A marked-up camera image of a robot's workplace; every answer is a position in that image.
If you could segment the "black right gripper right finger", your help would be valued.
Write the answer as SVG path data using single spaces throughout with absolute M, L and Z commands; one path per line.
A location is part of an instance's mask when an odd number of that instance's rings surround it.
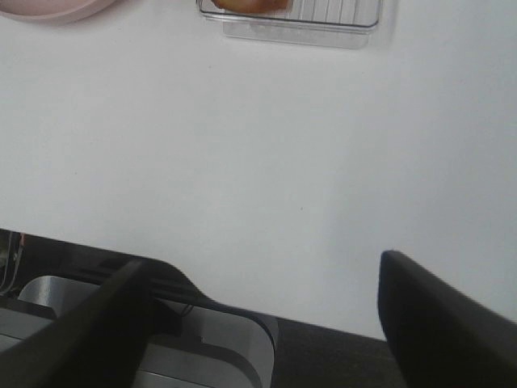
M 516 325 L 399 251 L 380 258 L 377 309 L 409 387 L 514 387 Z

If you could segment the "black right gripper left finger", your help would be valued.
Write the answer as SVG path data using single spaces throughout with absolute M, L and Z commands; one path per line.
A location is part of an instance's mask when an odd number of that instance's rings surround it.
M 145 265 L 132 261 L 78 306 L 1 355 L 3 387 L 130 387 L 152 331 Z

